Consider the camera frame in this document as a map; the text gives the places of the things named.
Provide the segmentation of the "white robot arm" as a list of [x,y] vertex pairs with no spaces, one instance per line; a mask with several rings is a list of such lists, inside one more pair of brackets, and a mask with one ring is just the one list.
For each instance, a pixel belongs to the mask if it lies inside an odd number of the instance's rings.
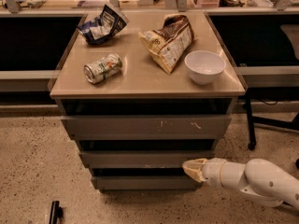
[[231,189],[268,207],[284,203],[299,209],[299,180],[271,161],[253,159],[246,164],[226,159],[197,159],[182,164],[193,180],[215,188]]

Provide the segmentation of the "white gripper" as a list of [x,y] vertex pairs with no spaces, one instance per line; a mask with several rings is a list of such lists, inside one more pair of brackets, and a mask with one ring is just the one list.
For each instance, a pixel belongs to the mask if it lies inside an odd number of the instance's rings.
[[182,168],[185,174],[196,182],[206,181],[209,186],[215,188],[241,190],[247,184],[245,164],[225,159],[188,160],[182,163]]

